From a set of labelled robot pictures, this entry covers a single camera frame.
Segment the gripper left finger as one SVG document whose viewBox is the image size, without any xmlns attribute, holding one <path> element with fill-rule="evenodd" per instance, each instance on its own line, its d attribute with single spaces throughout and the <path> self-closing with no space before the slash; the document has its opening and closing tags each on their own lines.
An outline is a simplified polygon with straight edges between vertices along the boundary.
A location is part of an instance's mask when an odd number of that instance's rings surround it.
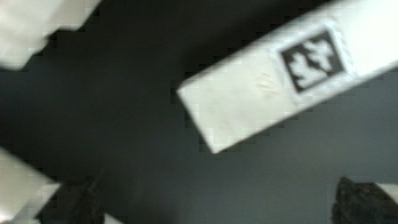
<svg viewBox="0 0 398 224">
<path fill-rule="evenodd" d="M 35 215 L 40 224 L 104 224 L 95 180 L 65 182 Z"/>
</svg>

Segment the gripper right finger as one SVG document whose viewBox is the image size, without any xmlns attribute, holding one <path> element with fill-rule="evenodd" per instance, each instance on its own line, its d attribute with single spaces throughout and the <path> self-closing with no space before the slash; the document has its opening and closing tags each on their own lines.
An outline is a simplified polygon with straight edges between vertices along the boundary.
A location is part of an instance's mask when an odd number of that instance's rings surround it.
<svg viewBox="0 0 398 224">
<path fill-rule="evenodd" d="M 398 224 L 398 184 L 339 179 L 332 224 Z"/>
</svg>

